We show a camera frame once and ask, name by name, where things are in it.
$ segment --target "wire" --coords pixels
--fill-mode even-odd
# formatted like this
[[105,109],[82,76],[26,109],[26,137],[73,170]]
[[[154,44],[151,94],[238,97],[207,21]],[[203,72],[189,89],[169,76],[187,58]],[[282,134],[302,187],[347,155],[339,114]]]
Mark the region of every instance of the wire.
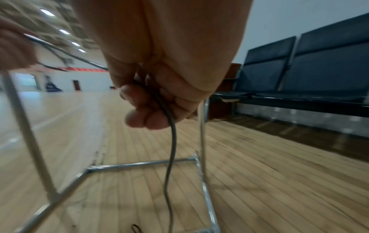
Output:
[[[35,36],[31,36],[31,35],[28,35],[28,34],[24,34],[26,36],[27,39],[33,41],[33,42],[36,42],[42,46],[47,46],[48,48],[52,48],[52,49],[55,49],[55,50],[58,50],[70,57],[73,57],[77,60],[80,60],[80,61],[83,61],[87,64],[90,64],[92,66],[95,66],[95,67],[98,67],[100,69],[103,69],[103,70],[106,70],[106,71],[109,71],[107,67],[105,66],[102,66],[102,65],[99,65],[97,63],[94,63],[92,61],[89,61],[89,60],[86,60],[84,58],[80,58],[79,56],[76,56],[76,55],[73,55],[71,53],[69,53],[68,51],[62,49],[62,48],[59,48],[59,47],[56,47],[55,45],[49,43],[49,42],[46,42],[44,40],[41,40]],[[61,71],[66,71],[66,70],[63,70],[63,69],[60,69],[60,68],[56,68],[56,67],[52,67],[52,66],[46,66],[46,65],[43,65],[45,67],[49,67],[49,68],[52,68],[52,69],[56,69],[56,70],[61,70]],[[177,148],[177,132],[176,132],[176,124],[175,124],[175,120],[174,120],[174,117],[173,117],[173,114],[168,106],[168,104],[164,101],[164,99],[158,94],[156,93],[155,91],[153,91],[152,89],[150,89],[148,86],[146,86],[145,84],[137,81],[137,80],[133,80],[134,84],[136,85],[140,85],[141,87],[145,88],[145,90],[147,92],[149,92],[149,94],[152,96],[152,98],[158,102],[160,108],[162,109],[162,111],[164,112],[165,116],[168,118],[168,122],[169,122],[169,125],[170,125],[170,128],[171,128],[171,132],[172,132],[172,146],[171,146],[171,151],[170,151],[170,156],[169,156],[169,162],[168,162],[168,167],[166,169],[166,174],[165,174],[165,181],[164,181],[164,186],[163,186],[163,193],[164,193],[164,197],[165,197],[165,201],[167,203],[167,206],[168,206],[168,211],[169,211],[169,226],[168,226],[168,233],[172,233],[173,232],[173,209],[172,209],[172,206],[171,206],[171,202],[170,202],[170,198],[169,198],[169,193],[168,193],[168,186],[169,186],[169,178],[170,178],[170,173],[172,171],[172,167],[173,167],[173,163],[174,163],[174,159],[175,159],[175,156],[176,156],[176,148]],[[132,225],[132,230],[134,233],[142,233],[141,229],[133,224]]]

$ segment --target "hand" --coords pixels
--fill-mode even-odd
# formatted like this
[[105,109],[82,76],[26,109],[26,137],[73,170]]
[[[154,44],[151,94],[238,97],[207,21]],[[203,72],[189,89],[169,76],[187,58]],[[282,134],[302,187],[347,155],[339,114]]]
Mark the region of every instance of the hand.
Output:
[[0,71],[27,68],[36,64],[33,44],[23,34],[33,32],[0,16]]
[[241,43],[252,0],[73,0],[100,45],[111,79],[135,110],[131,127],[162,129],[158,104],[133,80],[156,89],[176,122],[196,110],[224,78]]

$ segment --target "ceiling light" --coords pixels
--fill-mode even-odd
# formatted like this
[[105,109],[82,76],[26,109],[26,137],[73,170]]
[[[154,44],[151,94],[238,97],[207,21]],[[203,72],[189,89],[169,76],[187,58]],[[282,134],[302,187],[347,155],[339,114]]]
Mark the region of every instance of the ceiling light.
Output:
[[63,29],[59,29],[59,31],[61,31],[62,33],[67,34],[67,35],[69,35],[69,34],[70,34],[69,32],[67,32],[67,31],[65,31],[65,30],[63,30]]
[[55,16],[53,13],[51,13],[50,11],[48,11],[48,10],[45,10],[45,9],[40,9],[43,13],[45,13],[46,15],[48,15],[48,16]]

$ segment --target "door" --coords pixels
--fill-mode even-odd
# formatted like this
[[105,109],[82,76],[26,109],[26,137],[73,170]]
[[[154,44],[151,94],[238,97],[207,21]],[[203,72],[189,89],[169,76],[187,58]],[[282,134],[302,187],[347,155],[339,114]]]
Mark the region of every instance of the door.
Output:
[[73,84],[74,84],[74,90],[76,91],[80,91],[80,82],[78,80],[73,80]]

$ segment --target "wooden floor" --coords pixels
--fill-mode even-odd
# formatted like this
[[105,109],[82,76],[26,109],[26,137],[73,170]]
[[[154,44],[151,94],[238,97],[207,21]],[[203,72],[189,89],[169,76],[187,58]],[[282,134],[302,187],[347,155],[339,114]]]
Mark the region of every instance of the wooden floor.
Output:
[[[90,164],[168,158],[170,131],[127,128],[131,107],[116,91],[21,96],[59,190]],[[47,200],[3,93],[0,118],[0,232],[7,233]],[[368,163],[255,125],[216,120],[206,130],[209,188],[222,232],[369,233]],[[177,157],[192,156],[197,122],[185,120],[177,131]],[[131,233],[134,223],[144,233],[167,232],[164,176],[164,166],[93,174],[37,232]],[[175,232],[209,226],[194,164],[175,165],[170,197]]]

